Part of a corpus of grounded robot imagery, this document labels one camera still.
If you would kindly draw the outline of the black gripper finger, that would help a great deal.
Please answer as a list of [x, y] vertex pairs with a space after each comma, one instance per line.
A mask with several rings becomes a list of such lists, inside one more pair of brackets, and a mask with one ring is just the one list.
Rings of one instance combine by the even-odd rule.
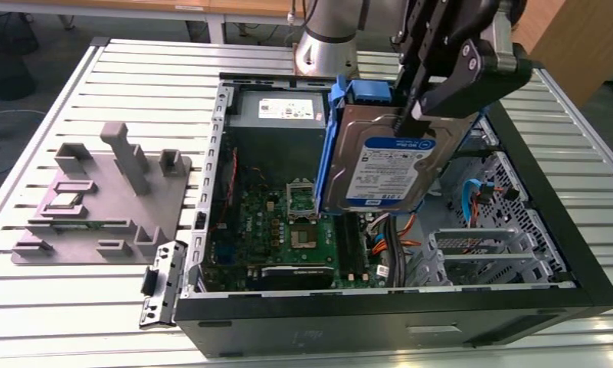
[[402, 113], [394, 124], [396, 136], [424, 136], [430, 128], [427, 120], [414, 118], [414, 108], [422, 96], [420, 89], [427, 86], [427, 68], [423, 64], [404, 65], [394, 86]]
[[532, 61], [522, 44], [514, 43], [512, 47], [515, 69], [504, 71], [498, 67], [491, 44], [466, 40], [451, 75], [420, 94], [412, 117], [466, 118], [520, 89], [532, 77]]

